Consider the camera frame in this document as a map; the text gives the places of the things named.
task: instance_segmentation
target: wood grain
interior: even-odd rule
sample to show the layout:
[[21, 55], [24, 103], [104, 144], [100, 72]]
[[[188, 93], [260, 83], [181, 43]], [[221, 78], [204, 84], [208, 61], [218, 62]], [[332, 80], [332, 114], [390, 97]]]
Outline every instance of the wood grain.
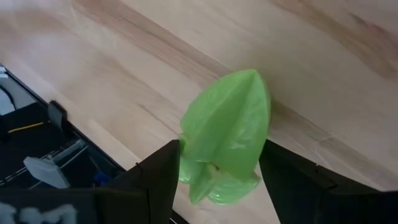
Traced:
[[[255, 68], [269, 138], [379, 190], [398, 189], [398, 7], [390, 0], [0, 0], [0, 63], [124, 168], [176, 138], [206, 86]], [[262, 183], [190, 223], [278, 223]]]

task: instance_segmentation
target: yellow wire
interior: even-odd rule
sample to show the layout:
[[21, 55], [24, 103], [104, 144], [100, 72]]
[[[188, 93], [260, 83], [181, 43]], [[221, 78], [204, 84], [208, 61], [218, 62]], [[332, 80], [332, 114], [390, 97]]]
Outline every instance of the yellow wire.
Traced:
[[45, 122], [40, 122], [40, 123], [37, 123], [37, 124], [31, 124], [31, 125], [28, 125], [28, 126], [24, 126], [24, 127], [21, 127], [21, 128], [16, 128], [16, 129], [8, 131], [8, 133], [13, 133], [14, 131], [20, 131], [20, 130], [23, 130], [23, 129], [33, 128], [33, 127], [40, 126], [42, 124], [49, 123], [49, 122], [50, 121], [45, 121]]

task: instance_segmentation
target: white plastic piece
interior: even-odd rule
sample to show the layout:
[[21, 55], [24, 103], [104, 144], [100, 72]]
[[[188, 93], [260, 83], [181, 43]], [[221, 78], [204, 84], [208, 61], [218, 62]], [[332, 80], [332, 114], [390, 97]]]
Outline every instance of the white plastic piece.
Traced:
[[11, 205], [0, 202], [0, 223], [4, 224], [15, 224], [14, 215], [17, 213], [17, 209]]
[[8, 114], [15, 110], [10, 97], [0, 89], [0, 115]]
[[70, 187], [67, 178], [51, 159], [38, 159], [33, 157], [26, 157], [24, 164], [27, 170], [36, 179], [45, 182], [58, 189], [66, 189]]
[[6, 68], [0, 65], [0, 78], [8, 78], [6, 71], [7, 71]]
[[23, 208], [19, 214], [19, 221], [29, 224], [63, 223], [76, 224], [77, 210], [73, 205], [62, 205], [51, 211], [41, 213], [34, 207]]

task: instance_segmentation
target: black bracket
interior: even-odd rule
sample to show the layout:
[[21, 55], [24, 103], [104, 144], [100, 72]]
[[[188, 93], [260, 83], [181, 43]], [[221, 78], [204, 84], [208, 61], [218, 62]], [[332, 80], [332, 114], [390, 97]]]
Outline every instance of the black bracket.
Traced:
[[51, 101], [47, 108], [50, 122], [56, 125], [61, 131], [67, 130], [67, 111], [65, 111], [56, 101]]

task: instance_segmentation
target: wooden desk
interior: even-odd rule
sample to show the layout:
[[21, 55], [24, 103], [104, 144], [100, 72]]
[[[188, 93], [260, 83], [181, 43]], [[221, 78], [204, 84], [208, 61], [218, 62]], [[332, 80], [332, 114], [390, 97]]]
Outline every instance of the wooden desk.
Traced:
[[[176, 138], [189, 103], [255, 68], [270, 139], [380, 190], [398, 189], [398, 3], [381, 0], [0, 0], [0, 63], [124, 168]], [[190, 223], [278, 223], [262, 183]]]

